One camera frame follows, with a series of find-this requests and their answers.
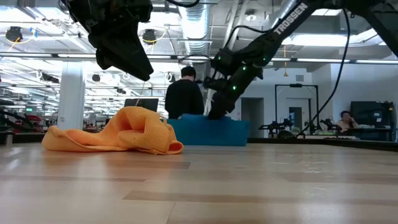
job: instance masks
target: blue foam block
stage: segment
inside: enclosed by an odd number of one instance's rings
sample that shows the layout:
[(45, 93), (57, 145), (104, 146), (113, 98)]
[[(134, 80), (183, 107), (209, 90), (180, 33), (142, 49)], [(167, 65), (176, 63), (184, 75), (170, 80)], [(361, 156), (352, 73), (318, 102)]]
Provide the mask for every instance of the blue foam block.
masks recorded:
[(203, 115), (183, 114), (181, 119), (169, 119), (177, 140), (184, 145), (245, 146), (249, 136), (249, 121), (234, 121), (229, 117), (209, 120)]

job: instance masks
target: orange cloth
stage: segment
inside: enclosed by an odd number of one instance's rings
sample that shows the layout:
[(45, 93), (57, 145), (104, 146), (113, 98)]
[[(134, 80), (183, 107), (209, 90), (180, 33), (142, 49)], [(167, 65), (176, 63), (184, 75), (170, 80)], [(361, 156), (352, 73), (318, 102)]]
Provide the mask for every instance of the orange cloth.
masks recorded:
[(178, 154), (173, 127), (159, 119), (159, 114), (138, 106), (122, 108), (100, 133), (49, 127), (42, 145), (47, 150), (70, 152), (105, 152), (135, 149), (152, 154)]

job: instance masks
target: computer monitor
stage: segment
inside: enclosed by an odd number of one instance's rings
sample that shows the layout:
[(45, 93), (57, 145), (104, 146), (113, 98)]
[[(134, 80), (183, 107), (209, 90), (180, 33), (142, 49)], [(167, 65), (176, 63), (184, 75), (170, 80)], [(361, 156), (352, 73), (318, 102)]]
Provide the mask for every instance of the computer monitor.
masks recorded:
[(124, 102), (124, 107), (127, 106), (141, 106), (151, 111), (157, 112), (157, 104), (159, 99), (153, 98), (139, 98), (139, 99), (126, 99)]

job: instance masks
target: ceiling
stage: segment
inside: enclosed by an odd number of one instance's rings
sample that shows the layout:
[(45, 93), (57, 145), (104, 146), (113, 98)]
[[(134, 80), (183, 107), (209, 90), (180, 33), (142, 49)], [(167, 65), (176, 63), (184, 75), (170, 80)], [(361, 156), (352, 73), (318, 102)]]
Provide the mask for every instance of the ceiling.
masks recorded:
[[(256, 29), (264, 28), (267, 16), (277, 13), (287, 0), (258, 0), (240, 1), (235, 18), (231, 18), (234, 1), (232, 0), (207, 0), (210, 10), (210, 20), (207, 24), (208, 35), (202, 42), (210, 45), (209, 55), (215, 55), (218, 49), (223, 47), (228, 22), (239, 19), (240, 10), (245, 5), (246, 11), (252, 9), (253, 21), (242, 20), (242, 24)], [(58, 1), (35, 1), (35, 5), (18, 5), (20, 1), (7, 0), (0, 6), (0, 52), (40, 52), (54, 54), (93, 54), (95, 49), (88, 42), (88, 33), (79, 23), (74, 23), (70, 18), (65, 6), (59, 5)], [(153, 1), (153, 5), (164, 5), (162, 1)], [(154, 29), (158, 41), (155, 45), (147, 45), (142, 42), (146, 53), (153, 55), (185, 55), (187, 48), (186, 34), (182, 29), (182, 21), (176, 11), (176, 7), (170, 12), (152, 12), (150, 22), (139, 24), (139, 36), (145, 29)], [(316, 46), (303, 44), (299, 38), (309, 40), (314, 35), (328, 35), (334, 39), (345, 39), (346, 25), (342, 13), (333, 13), (332, 16), (311, 16), (303, 23), (296, 32), (285, 40), (276, 57), (300, 57), (300, 58), (341, 58), (342, 45)], [(360, 17), (350, 19), (352, 36), (351, 47), (348, 50), (348, 58), (368, 59), (385, 58), (391, 55), (391, 51), (382, 44), (382, 40), (371, 30), (369, 24)], [(11, 26), (21, 27), (23, 40), (13, 45), (6, 39), (5, 34)], [(240, 29), (233, 50), (244, 48), (259, 34), (250, 30)], [(1, 58), (0, 75), (2, 85), (31, 85), (18, 87), (2, 87), (1, 98), (9, 98), (23, 105), (34, 105), (38, 111), (45, 114), (56, 114), (58, 108), (59, 86), (55, 84), (51, 88), (45, 88), (50, 83), (41, 80), (41, 74), (47, 74), (62, 80), (62, 61), (60, 60), (24, 60), (23, 58)], [(151, 96), (159, 97), (159, 111), (167, 114), (164, 110), (165, 89), (170, 84), (170, 75), (178, 79), (180, 69), (184, 66), (178, 63), (152, 62), (154, 73), (148, 82), (142, 82), (124, 72), (109, 68), (106, 71), (95, 64), (95, 62), (84, 62), (86, 77), (86, 116), (90, 113), (114, 114), (124, 104), (128, 97)], [(319, 63), (288, 63), (287, 67), (306, 68), (308, 72), (321, 66)], [(285, 67), (283, 62), (274, 62), (272, 67)], [(100, 75), (101, 81), (94, 82), (93, 75)], [(126, 94), (116, 92), (118, 86), (126, 91)]]

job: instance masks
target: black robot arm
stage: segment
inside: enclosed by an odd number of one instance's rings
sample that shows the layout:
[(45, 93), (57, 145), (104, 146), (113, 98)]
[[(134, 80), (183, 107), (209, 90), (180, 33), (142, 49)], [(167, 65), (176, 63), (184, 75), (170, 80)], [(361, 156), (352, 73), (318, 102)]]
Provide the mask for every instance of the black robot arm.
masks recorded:
[(299, 0), (271, 30), (260, 35), (237, 52), (221, 49), (211, 66), (224, 76), (222, 85), (211, 101), (210, 119), (218, 119), (232, 112), (235, 101), (255, 77), (262, 78), (265, 67), (283, 40), (290, 36), (317, 9), (347, 9), (352, 15), (364, 17), (390, 49), (398, 55), (398, 12), (384, 0)]

